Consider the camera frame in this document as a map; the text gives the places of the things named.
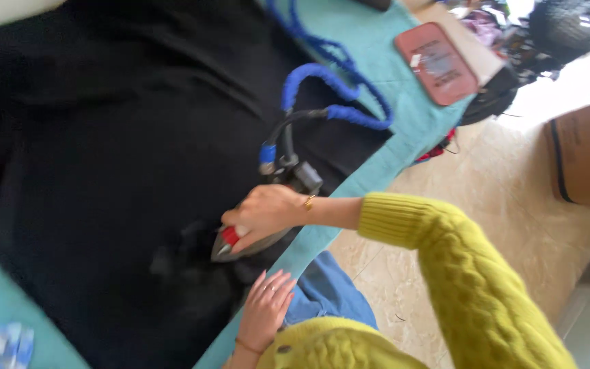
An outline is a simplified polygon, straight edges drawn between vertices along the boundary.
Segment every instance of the blue jeans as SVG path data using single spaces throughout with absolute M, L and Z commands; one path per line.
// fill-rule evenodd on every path
M 366 298 L 329 251 L 323 251 L 307 266 L 293 292 L 295 296 L 286 312 L 285 325 L 316 316 L 340 316 L 378 329 Z

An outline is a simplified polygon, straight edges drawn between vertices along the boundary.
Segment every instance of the yellow knit sweater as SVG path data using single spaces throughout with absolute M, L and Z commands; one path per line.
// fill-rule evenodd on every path
M 575 368 L 520 277 L 477 224 L 453 205 L 370 193 L 359 234 L 417 249 L 456 369 Z M 258 368 L 426 368 L 373 328 L 321 317 L 277 334 Z

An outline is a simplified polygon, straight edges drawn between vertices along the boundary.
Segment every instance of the woman's left hand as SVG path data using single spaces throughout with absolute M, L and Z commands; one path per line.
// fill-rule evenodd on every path
M 258 277 L 245 301 L 237 336 L 241 345 L 255 353 L 270 346 L 294 296 L 291 290 L 297 280 L 286 282 L 290 277 L 291 273 L 283 271 L 267 278 L 264 271 Z

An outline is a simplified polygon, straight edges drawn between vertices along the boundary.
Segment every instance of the hand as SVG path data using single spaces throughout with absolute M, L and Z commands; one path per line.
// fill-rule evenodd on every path
M 304 225 L 307 217 L 304 203 L 308 198 L 281 184 L 255 187 L 238 209 L 222 215 L 225 225 L 239 225 L 249 230 L 231 252 L 235 254 L 271 234 Z
M 285 283 L 290 277 L 291 273 L 279 271 L 266 278 L 264 271 L 252 286 L 237 336 L 251 351 L 264 352 L 284 322 L 294 295 L 291 290 L 297 283 L 297 280 Z

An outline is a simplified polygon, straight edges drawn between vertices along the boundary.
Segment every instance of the woman's right hand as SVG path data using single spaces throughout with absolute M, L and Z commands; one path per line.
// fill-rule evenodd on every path
M 231 249 L 233 254 L 254 242 L 284 229 L 306 224 L 304 203 L 308 196 L 282 184 L 255 187 L 237 209 L 222 215 L 227 226 L 242 226 L 249 230 Z

